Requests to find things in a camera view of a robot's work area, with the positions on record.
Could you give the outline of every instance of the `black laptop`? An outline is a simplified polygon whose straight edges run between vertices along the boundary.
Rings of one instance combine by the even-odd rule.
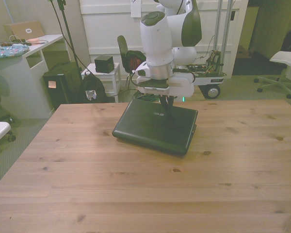
[[[112,135],[140,146],[185,155],[196,129],[197,113],[173,106],[167,115],[160,103],[132,100]]]

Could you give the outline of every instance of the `paper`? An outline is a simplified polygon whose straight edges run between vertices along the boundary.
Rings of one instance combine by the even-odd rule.
[[[130,0],[130,16],[141,18],[141,0]]]
[[[48,87],[49,88],[56,88],[56,81],[49,81],[48,82]]]

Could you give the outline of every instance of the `cardboard box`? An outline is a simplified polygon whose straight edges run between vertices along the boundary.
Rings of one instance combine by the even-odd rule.
[[[45,35],[39,21],[12,23],[3,27],[8,36],[16,35],[19,39],[28,40]]]

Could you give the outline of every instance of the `black speaker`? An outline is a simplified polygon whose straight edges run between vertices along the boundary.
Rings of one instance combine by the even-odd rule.
[[[81,82],[74,62],[58,64],[43,75],[45,86],[54,106],[61,104],[83,103]]]
[[[97,73],[110,73],[114,70],[113,57],[111,56],[99,56],[95,59],[95,66]]]

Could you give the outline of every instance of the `asus logo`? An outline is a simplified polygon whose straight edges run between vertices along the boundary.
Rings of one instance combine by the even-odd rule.
[[[153,113],[154,115],[164,116],[164,113]]]

